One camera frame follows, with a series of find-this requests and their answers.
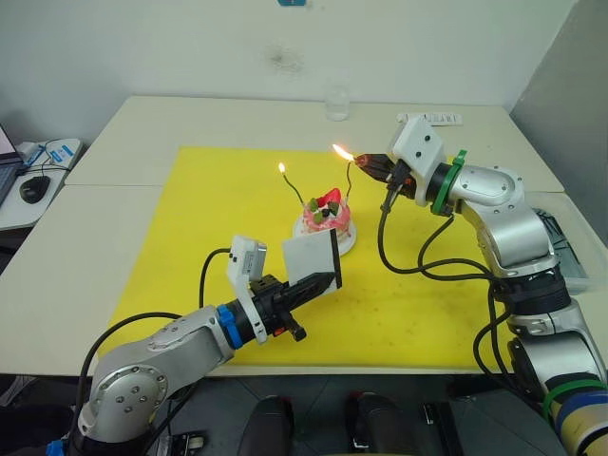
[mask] green cable tie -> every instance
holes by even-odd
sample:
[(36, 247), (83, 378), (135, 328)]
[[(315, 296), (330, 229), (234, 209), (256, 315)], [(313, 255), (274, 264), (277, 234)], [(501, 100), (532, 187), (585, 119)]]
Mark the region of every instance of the green cable tie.
[(544, 396), (544, 401), (542, 401), (542, 418), (544, 418), (549, 424), (549, 408), (551, 407), (551, 403), (553, 400), (558, 397), (560, 394), (563, 394), (567, 391), (578, 390), (580, 388), (588, 388), (588, 387), (596, 387), (602, 388), (604, 390), (608, 390), (608, 385), (600, 382), (599, 380), (573, 380), (572, 382), (564, 383), (563, 385), (559, 385), (551, 389), (546, 396)]
[(447, 171), (446, 178), (442, 182), (441, 188), (437, 193), (437, 198), (435, 198), (432, 206), (430, 206), (430, 212), (433, 214), (437, 216), (441, 215), (444, 204), (446, 203), (449, 188), (452, 186), (456, 176), (458, 176), (458, 173), (465, 164), (465, 155), (466, 151), (463, 149), (458, 153), (458, 157), (452, 160), (452, 166), (449, 168), (449, 171)]

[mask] flame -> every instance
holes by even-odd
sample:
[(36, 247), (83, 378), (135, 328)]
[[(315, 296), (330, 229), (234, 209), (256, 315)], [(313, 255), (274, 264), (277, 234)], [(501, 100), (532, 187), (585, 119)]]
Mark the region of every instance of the flame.
[(344, 150), (338, 144), (332, 144), (332, 147), (333, 147), (333, 150), (335, 150), (335, 152), (343, 159), (348, 160), (349, 162), (354, 161), (354, 156), (352, 154), (348, 153), (346, 150)]

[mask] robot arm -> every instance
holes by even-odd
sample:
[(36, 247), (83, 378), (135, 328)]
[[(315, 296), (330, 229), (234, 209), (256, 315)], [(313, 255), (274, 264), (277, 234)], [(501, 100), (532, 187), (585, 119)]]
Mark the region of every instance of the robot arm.
[[(337, 252), (334, 230), (315, 236)], [(70, 436), (69, 455), (139, 454), (154, 413), (175, 391), (230, 360), (251, 340), (261, 344), (268, 334), (285, 331), (296, 341), (306, 336), (291, 311), (341, 286), (339, 257), (290, 284), (262, 276), (265, 254), (264, 244), (235, 237), (228, 276), (236, 300), (203, 307), (100, 360), (76, 435)]]
[(516, 337), (508, 348), (521, 389), (543, 402), (569, 454), (603, 454), (606, 369), (579, 304), (565, 288), (542, 221), (525, 203), (520, 176), (498, 166), (466, 166), (465, 153), (445, 163), (441, 138), (417, 118), (400, 128), (388, 156), (363, 155), (355, 163), (388, 183), (385, 210), (404, 195), (420, 206), (431, 203), (436, 215), (461, 213), (475, 227), (484, 259), (499, 279), (495, 295), (511, 311), (507, 324)]

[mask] yellow mat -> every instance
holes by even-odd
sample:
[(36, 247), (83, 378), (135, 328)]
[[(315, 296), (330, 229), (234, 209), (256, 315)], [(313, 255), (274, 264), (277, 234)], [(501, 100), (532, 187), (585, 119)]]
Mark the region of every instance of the yellow mat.
[[(346, 163), (333, 153), (182, 147), (112, 323), (142, 312), (193, 312), (198, 307), (202, 262), (210, 251), (230, 247), (234, 234), (266, 242), (264, 272), (286, 280), (280, 245), (291, 236), (300, 206), (278, 173), (279, 162), (286, 164), (287, 175), (304, 200), (334, 186), (346, 191)], [(237, 351), (232, 363), (474, 367), (473, 337), (487, 322), (486, 283), (436, 282), (388, 271), (376, 248), (385, 186), (356, 167), (351, 177), (350, 206), (358, 235), (353, 249), (342, 256), (343, 288), (295, 311), (308, 333), (302, 342), (294, 342), (288, 333), (263, 347), (254, 341)], [(400, 198), (387, 223), (389, 259), (400, 267), (413, 266), (421, 244), (444, 220)], [(474, 230), (461, 217), (427, 255), (429, 260), (444, 257), (483, 261)], [(225, 268), (225, 258), (213, 260), (205, 289), (207, 304), (234, 299)], [(471, 272), (465, 266), (436, 271)], [(154, 319), (130, 325), (109, 339), (102, 352), (144, 338), (165, 323)], [(507, 338), (508, 331), (502, 328), (502, 345)], [(487, 343), (483, 354), (493, 366)]]

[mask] lit candle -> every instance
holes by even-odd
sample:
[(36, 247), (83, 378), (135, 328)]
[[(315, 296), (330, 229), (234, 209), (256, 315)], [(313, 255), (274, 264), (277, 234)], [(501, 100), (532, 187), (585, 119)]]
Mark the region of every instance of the lit candle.
[(349, 200), (349, 195), (351, 194), (352, 182), (351, 182), (351, 163), (354, 162), (354, 156), (340, 147), (338, 144), (332, 144), (333, 150), (340, 157), (345, 159), (348, 164), (346, 165), (346, 180), (349, 182), (349, 190), (346, 192), (346, 201)]
[(294, 185), (291, 182), (289, 182), (289, 180), (287, 179), (287, 176), (285, 175), (285, 165), (283, 163), (278, 164), (278, 171), (281, 173), (281, 175), (283, 176), (283, 179), (287, 182), (287, 184), (294, 189), (295, 194), (297, 195), (297, 198), (300, 200), (300, 203), (302, 205), (304, 205), (304, 201), (302, 200), (302, 197), (300, 196), (300, 192), (298, 192), (297, 188), (295, 188)]

